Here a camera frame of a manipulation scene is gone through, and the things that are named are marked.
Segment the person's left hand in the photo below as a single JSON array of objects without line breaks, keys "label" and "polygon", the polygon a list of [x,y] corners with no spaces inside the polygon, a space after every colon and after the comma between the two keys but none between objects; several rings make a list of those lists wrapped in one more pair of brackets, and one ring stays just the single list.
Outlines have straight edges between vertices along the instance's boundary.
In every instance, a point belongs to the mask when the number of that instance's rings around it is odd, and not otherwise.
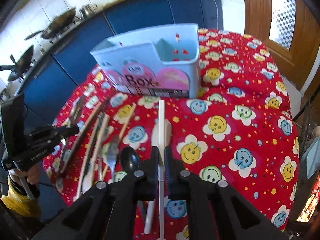
[{"label": "person's left hand", "polygon": [[22,185],[20,178],[27,178],[27,182],[31,185],[35,185],[40,181],[40,165],[35,164],[28,171],[19,171],[18,169],[12,169],[9,171],[10,178]]}]

